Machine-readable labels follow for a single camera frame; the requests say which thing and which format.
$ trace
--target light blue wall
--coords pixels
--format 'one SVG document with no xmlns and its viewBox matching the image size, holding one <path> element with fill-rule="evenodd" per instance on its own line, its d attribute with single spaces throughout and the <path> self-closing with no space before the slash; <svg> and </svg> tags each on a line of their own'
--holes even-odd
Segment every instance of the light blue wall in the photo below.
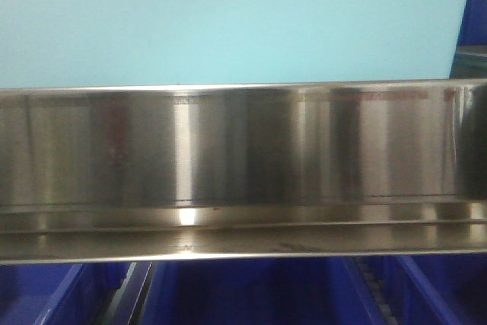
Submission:
<svg viewBox="0 0 487 325">
<path fill-rule="evenodd" d="M 465 0 L 0 0 L 0 87 L 446 78 Z"/>
</svg>

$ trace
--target metal ledge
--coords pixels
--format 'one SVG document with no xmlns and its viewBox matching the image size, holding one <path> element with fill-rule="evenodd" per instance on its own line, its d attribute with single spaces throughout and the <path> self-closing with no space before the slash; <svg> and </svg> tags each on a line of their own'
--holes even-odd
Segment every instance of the metal ledge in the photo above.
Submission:
<svg viewBox="0 0 487 325">
<path fill-rule="evenodd" d="M 487 80 L 0 91 L 0 263 L 487 251 Z"/>
<path fill-rule="evenodd" d="M 0 263 L 487 251 L 487 203 L 23 212 Z"/>
<path fill-rule="evenodd" d="M 0 234 L 0 263 L 3 264 L 473 253 L 486 249 L 486 223 Z"/>
</svg>

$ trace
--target blue plastic bin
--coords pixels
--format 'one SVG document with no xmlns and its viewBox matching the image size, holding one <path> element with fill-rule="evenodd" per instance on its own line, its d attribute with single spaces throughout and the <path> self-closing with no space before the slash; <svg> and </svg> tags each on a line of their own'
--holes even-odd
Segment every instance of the blue plastic bin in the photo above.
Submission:
<svg viewBox="0 0 487 325">
<path fill-rule="evenodd" d="M 1 325 L 88 325 L 126 264 L 0 266 Z"/>
<path fill-rule="evenodd" d="M 159 263 L 142 325 L 384 325 L 349 258 Z"/>
<path fill-rule="evenodd" d="M 376 256 L 367 259 L 402 325 L 485 325 L 487 256 Z"/>
</svg>

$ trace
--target shelf lip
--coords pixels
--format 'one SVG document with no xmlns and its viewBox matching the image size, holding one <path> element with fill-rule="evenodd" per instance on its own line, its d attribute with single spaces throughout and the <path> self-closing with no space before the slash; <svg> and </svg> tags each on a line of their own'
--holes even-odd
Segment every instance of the shelf lip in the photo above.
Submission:
<svg viewBox="0 0 487 325">
<path fill-rule="evenodd" d="M 0 234 L 0 264 L 487 252 L 487 224 Z"/>
<path fill-rule="evenodd" d="M 0 234 L 487 222 L 487 201 L 0 211 Z"/>
<path fill-rule="evenodd" d="M 201 218 L 205 226 L 171 225 L 184 210 L 45 212 L 53 222 L 71 216 L 57 231 L 3 225 L 13 218 L 42 221 L 39 212 L 0 215 L 0 264 L 487 251 L 487 202 L 195 208 L 196 222 Z M 69 227 L 86 214 L 98 227 Z M 145 227 L 102 225 L 117 216 L 130 223 L 130 215 L 152 221 Z"/>
</svg>

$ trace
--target stainless steel shelf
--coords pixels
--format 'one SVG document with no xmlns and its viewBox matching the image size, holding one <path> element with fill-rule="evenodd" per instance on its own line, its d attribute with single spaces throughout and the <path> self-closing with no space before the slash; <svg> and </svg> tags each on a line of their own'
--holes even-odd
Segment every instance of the stainless steel shelf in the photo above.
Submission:
<svg viewBox="0 0 487 325">
<path fill-rule="evenodd" d="M 487 250 L 487 80 L 0 91 L 0 263 Z"/>
<path fill-rule="evenodd" d="M 452 78 L 487 78 L 487 46 L 459 46 Z"/>
</svg>

